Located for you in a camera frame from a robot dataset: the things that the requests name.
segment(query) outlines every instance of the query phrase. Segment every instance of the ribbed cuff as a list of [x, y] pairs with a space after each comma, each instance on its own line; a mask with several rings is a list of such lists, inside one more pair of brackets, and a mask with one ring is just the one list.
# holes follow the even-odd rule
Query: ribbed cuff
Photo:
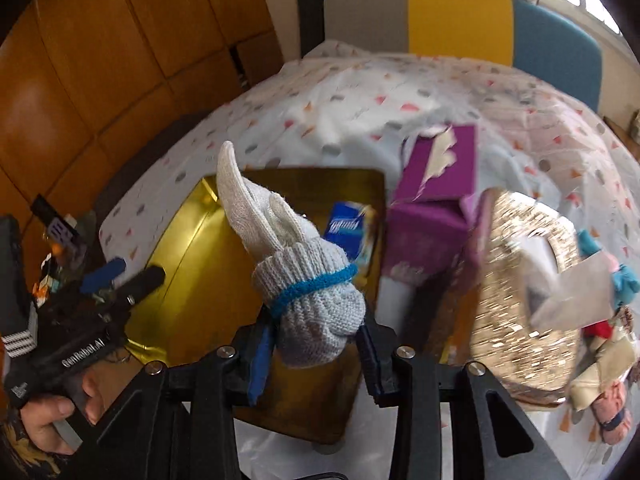
[[323, 274], [333, 274], [349, 265], [344, 250], [323, 238], [295, 243], [261, 261], [253, 282], [267, 305], [287, 287]]

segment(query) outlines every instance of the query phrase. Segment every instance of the bolt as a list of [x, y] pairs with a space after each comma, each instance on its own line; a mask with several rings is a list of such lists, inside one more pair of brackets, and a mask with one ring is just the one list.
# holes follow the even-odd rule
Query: bolt
[[145, 365], [147, 375], [158, 375], [163, 369], [164, 363], [162, 361], [149, 361]]
[[470, 373], [478, 377], [484, 375], [484, 373], [486, 372], [486, 368], [484, 367], [484, 365], [477, 361], [473, 361], [469, 363], [466, 366], [466, 368], [469, 370]]
[[231, 359], [234, 355], [236, 355], [236, 349], [232, 346], [221, 346], [216, 351], [216, 354], [218, 354], [218, 357], [221, 357], [223, 359]]
[[399, 346], [396, 348], [396, 355], [402, 359], [413, 359], [415, 357], [415, 350], [410, 346]]

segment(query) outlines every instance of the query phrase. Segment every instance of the person's hand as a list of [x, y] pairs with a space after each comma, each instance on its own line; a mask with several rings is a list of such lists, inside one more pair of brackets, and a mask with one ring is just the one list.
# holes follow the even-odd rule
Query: person's hand
[[[85, 413], [90, 423], [96, 424], [104, 412], [104, 403], [98, 390], [94, 374], [88, 371], [82, 378], [82, 389], [89, 396]], [[41, 396], [30, 400], [20, 410], [24, 429], [31, 441], [46, 453], [73, 454], [53, 427], [58, 420], [65, 420], [75, 410], [71, 400], [60, 396]]]

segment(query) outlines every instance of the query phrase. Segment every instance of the black sleeve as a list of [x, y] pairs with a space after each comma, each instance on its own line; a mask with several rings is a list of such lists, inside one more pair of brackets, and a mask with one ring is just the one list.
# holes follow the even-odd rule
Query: black sleeve
[[10, 409], [0, 426], [0, 478], [2, 480], [51, 480], [57, 478], [69, 458], [44, 453], [30, 441], [17, 410]]

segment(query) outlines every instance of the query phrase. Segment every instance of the white tissue paper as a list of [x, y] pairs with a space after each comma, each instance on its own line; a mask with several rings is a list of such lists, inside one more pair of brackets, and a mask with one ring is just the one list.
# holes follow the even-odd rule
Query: white tissue paper
[[602, 251], [558, 272], [546, 238], [522, 237], [517, 242], [522, 290], [535, 330], [578, 330], [613, 316], [609, 260]]

